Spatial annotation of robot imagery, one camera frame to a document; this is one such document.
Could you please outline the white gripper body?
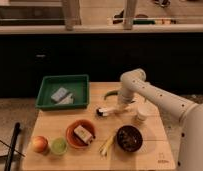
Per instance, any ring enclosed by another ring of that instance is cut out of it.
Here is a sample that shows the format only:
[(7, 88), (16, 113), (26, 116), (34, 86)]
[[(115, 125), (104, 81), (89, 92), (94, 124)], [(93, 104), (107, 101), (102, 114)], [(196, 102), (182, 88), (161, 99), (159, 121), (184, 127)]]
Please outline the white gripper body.
[(118, 91), (118, 99), (117, 99), (117, 106), (119, 109), (124, 109), (128, 107), (134, 98), (134, 93), (128, 90), (119, 90)]

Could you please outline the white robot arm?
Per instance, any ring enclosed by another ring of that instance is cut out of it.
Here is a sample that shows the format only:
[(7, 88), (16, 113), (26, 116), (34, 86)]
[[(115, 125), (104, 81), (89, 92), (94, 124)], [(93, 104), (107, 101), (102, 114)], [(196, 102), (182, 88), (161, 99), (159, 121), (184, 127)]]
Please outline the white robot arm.
[(120, 76), (118, 105), (125, 108), (138, 93), (182, 124), (177, 171), (203, 171), (203, 103), (195, 103), (146, 82), (143, 69)]

